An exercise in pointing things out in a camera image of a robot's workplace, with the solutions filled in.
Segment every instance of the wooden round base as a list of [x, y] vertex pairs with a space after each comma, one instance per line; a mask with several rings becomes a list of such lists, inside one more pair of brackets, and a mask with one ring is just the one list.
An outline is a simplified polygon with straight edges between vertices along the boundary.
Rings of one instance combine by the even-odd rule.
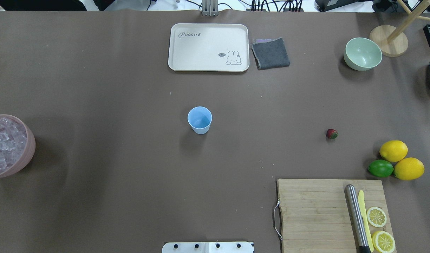
[[403, 32], [392, 42], [388, 43], [387, 38], [395, 29], [396, 27], [383, 25], [376, 27], [370, 33], [370, 40], [374, 41], [379, 46], [384, 56], [400, 56], [409, 46], [409, 41]]

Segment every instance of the mint green bowl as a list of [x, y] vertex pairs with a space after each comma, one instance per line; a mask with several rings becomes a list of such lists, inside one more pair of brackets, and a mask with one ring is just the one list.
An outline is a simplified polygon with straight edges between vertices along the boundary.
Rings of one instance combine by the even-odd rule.
[[353, 38], [346, 44], [343, 57], [352, 69], [364, 71], [379, 65], [382, 61], [382, 52], [372, 40]]

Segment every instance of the blue cup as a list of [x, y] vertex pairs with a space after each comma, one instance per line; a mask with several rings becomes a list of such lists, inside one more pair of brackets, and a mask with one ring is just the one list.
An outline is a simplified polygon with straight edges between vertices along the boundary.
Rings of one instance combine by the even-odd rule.
[[209, 131], [212, 123], [212, 113], [210, 113], [209, 109], [198, 106], [190, 110], [187, 120], [195, 133], [203, 135]]

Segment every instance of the white floor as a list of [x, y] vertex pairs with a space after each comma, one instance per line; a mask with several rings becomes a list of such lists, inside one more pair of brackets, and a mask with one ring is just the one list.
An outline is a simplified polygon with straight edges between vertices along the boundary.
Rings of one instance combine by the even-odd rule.
[[[80, 0], [87, 10], [98, 10], [93, 0]], [[149, 0], [116, 0], [118, 2], [124, 2], [127, 5], [132, 2], [133, 8], [138, 6], [139, 9], [144, 8], [144, 6], [148, 6]], [[195, 2], [197, 4], [201, 4], [201, 0], [191, 0], [192, 2]], [[244, 2], [250, 4], [251, 0], [243, 0]], [[409, 5], [414, 6], [417, 0], [409, 0]], [[236, 10], [246, 10], [247, 8], [250, 8], [248, 4], [242, 3], [239, 0], [219, 0], [219, 4], [225, 3], [228, 4], [230, 7]], [[284, 4], [284, 2], [278, 2], [278, 8], [281, 8], [281, 6]], [[333, 10], [330, 10], [330, 12], [374, 12], [372, 9], [373, 2], [357, 2], [350, 5], [346, 5], [340, 8], [336, 8]], [[186, 10], [186, 9], [198, 9], [199, 7], [193, 3], [187, 2], [186, 0], [157, 0], [157, 2], [151, 2], [151, 6], [149, 7], [150, 11], [157, 11], [157, 10]], [[225, 10], [229, 9], [227, 5], [219, 5], [219, 10]], [[276, 11], [276, 6], [271, 3], [269, 5], [270, 11]], [[315, 7], [315, 0], [302, 0], [302, 8], [304, 11], [309, 12], [317, 12], [318, 10]]]

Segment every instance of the green lime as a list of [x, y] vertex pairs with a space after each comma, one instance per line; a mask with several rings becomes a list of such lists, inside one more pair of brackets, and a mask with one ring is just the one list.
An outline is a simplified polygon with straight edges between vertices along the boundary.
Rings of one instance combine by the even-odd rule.
[[373, 176], [386, 177], [393, 173], [393, 165], [386, 160], [375, 160], [368, 166], [368, 171]]

